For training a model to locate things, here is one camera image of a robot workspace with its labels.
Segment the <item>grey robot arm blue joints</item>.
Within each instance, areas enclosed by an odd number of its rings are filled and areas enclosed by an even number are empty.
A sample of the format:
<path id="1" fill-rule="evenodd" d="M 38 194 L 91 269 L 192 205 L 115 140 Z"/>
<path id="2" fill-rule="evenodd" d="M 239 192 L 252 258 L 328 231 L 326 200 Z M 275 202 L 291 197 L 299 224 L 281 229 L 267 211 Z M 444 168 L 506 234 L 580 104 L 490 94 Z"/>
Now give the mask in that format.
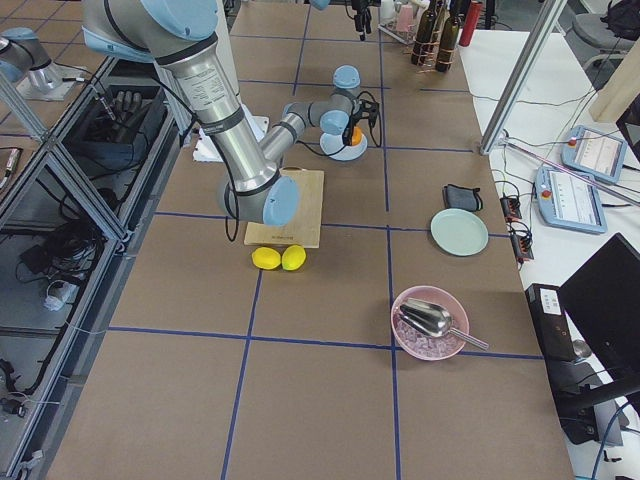
<path id="1" fill-rule="evenodd" d="M 360 92 L 356 68 L 339 67 L 325 101 L 286 106 L 280 122 L 257 142 L 241 106 L 233 70 L 217 56 L 218 5 L 214 1 L 86 1 L 86 45 L 116 58 L 155 63 L 177 81 L 201 128 L 226 141 L 231 158 L 219 195 L 226 213 L 239 220 L 283 226 L 296 214 L 298 185 L 281 174 L 279 161 L 318 116 L 347 112 Z"/>

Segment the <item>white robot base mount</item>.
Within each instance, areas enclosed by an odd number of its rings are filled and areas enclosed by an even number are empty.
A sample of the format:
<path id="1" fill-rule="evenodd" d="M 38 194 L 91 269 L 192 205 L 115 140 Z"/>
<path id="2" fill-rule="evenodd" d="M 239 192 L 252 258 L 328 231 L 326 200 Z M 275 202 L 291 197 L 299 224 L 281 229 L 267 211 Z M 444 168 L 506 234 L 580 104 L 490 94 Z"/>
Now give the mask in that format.
<path id="1" fill-rule="evenodd" d="M 251 135 L 260 142 L 267 133 L 270 119 L 267 116 L 247 115 Z M 193 160 L 204 163 L 222 163 L 223 158 L 231 158 L 231 150 L 226 141 L 207 134 L 203 128 L 198 130 L 198 141 L 193 151 Z"/>

